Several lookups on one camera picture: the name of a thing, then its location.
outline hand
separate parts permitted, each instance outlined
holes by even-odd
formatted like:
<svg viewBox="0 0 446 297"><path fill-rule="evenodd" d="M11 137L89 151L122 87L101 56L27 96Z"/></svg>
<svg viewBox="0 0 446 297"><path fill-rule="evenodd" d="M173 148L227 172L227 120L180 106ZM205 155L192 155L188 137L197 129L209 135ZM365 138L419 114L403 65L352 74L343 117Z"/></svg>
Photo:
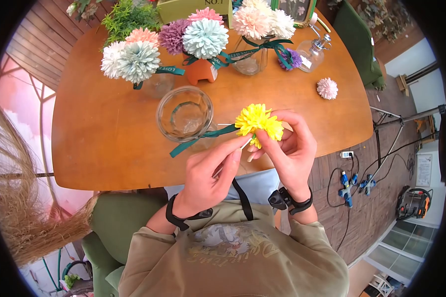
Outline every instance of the hand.
<svg viewBox="0 0 446 297"><path fill-rule="evenodd" d="M173 203L172 213L176 217L194 216L225 199L240 166L241 147L251 137L252 134L240 136L188 158L185 188ZM221 163L219 178L213 178Z"/></svg>
<svg viewBox="0 0 446 297"><path fill-rule="evenodd" d="M289 110L277 110L271 112L271 116L277 116L279 121L287 122L294 131L284 129L282 140L276 141L272 140L266 131L256 130L262 149L251 146L248 151L254 152L248 161L267 153L280 181L293 199L304 202L310 198L307 180L314 164L317 142L301 115Z"/></svg>

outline glass spray bottle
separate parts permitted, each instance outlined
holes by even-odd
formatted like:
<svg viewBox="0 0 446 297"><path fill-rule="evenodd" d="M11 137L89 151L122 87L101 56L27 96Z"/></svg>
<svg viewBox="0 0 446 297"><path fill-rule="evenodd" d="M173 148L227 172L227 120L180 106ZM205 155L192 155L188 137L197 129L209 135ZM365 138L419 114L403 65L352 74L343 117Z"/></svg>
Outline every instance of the glass spray bottle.
<svg viewBox="0 0 446 297"><path fill-rule="evenodd" d="M331 37L328 34L324 35L324 38L321 39L321 35L315 31L313 26L310 26L312 30L319 37L314 40L305 40L299 44L296 51L303 59L303 63L299 67L300 70L305 72L312 72L317 66L319 66L322 61L324 61L324 51L330 50L332 48L332 44L330 44Z"/></svg>

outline white chair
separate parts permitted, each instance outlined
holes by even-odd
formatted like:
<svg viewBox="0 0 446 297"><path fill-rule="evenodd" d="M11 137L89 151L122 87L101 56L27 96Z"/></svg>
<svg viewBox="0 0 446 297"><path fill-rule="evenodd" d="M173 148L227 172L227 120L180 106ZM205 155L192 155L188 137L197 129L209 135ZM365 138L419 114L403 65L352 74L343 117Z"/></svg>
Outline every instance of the white chair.
<svg viewBox="0 0 446 297"><path fill-rule="evenodd" d="M393 291L393 286L388 283L386 276L382 277L380 274L374 274L373 276L369 285L376 288L383 297L388 297Z"/></svg>

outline green armchair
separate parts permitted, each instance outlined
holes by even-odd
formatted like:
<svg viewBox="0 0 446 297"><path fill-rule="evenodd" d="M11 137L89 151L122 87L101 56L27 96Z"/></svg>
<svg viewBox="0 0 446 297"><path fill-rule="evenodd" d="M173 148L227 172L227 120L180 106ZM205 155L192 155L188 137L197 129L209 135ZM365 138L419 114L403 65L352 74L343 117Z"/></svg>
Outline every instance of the green armchair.
<svg viewBox="0 0 446 297"><path fill-rule="evenodd" d="M343 0L333 25L355 63L365 88L385 84L378 62L373 59L372 34L347 0Z"/></svg>
<svg viewBox="0 0 446 297"><path fill-rule="evenodd" d="M167 202L142 194L107 193L96 202L93 232L83 238L83 250L93 267L95 297L118 297L117 286L127 262L132 234Z"/></svg>

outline wrist mount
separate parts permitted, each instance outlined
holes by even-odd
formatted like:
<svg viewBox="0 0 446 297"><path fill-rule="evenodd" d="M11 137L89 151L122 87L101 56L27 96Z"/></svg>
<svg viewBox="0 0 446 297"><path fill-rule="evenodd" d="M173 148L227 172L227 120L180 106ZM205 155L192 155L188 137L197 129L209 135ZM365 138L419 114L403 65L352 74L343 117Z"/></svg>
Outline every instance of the wrist mount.
<svg viewBox="0 0 446 297"><path fill-rule="evenodd" d="M293 205L294 208L289 211L291 215L294 215L298 212L305 211L312 205L312 189L309 187L310 198L304 202L296 202L291 194L287 191L285 187L282 187L278 190L275 190L271 196L269 196L268 201L269 204L277 208L278 210L285 210L287 207Z"/></svg>
<svg viewBox="0 0 446 297"><path fill-rule="evenodd" d="M170 200L168 200L165 217L167 218L167 221L171 222L173 225L180 228L180 231L185 231L189 228L189 226L184 223L185 220L204 219L204 218L209 218L213 215L213 209L209 208L207 210L200 211L196 215L191 216L189 218L182 219L182 218L176 217L172 213L173 202L175 201L175 197L177 197L177 194L173 195L172 198L170 198Z"/></svg>

